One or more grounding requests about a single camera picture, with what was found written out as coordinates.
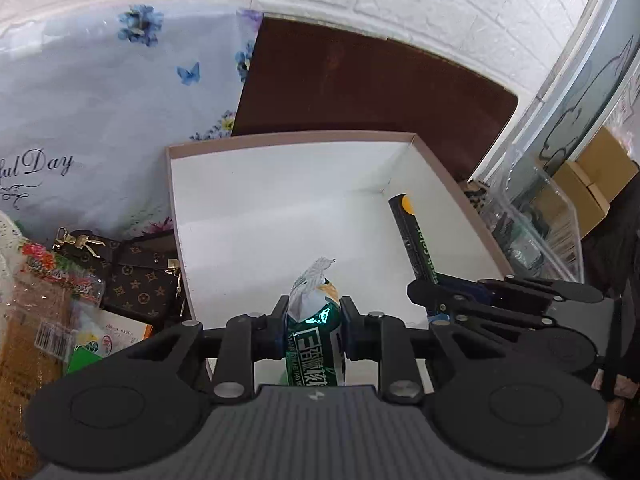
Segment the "brown wooden board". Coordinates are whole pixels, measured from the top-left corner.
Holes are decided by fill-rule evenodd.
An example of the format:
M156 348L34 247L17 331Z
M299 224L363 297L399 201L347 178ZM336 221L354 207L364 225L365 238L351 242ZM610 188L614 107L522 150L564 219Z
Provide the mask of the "brown wooden board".
M517 101L489 79L403 43L265 18L233 134L416 133L460 181L480 163Z

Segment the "snack bag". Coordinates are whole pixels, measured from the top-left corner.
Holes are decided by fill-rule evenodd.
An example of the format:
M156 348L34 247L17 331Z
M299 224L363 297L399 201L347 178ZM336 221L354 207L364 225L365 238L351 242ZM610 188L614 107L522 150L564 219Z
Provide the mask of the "snack bag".
M151 335L151 325L78 303L75 344L98 357L108 357Z
M324 277L334 260L318 258L296 282L287 307L287 379L290 386L344 384L338 291Z

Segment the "transparent plastic container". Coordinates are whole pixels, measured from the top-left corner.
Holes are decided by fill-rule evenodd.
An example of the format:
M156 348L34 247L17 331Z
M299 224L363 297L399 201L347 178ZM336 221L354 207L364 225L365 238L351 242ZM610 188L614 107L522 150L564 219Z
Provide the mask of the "transparent plastic container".
M492 180L480 217L517 275L584 282L574 204L513 146Z

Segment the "handbag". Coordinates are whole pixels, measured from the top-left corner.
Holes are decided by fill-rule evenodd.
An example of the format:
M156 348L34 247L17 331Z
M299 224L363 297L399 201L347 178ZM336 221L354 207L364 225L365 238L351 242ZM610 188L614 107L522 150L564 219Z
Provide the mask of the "handbag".
M101 307L109 312L157 326L180 298L182 276L175 253L65 228L58 230L53 250L105 281Z

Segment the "blue butterfly print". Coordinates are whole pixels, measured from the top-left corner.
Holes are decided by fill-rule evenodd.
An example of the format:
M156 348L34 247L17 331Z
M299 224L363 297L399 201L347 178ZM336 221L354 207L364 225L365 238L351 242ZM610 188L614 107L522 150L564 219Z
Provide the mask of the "blue butterfly print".
M200 62L193 65L191 71L179 66L176 72L180 76L183 85L189 86L191 83L197 83L200 81Z

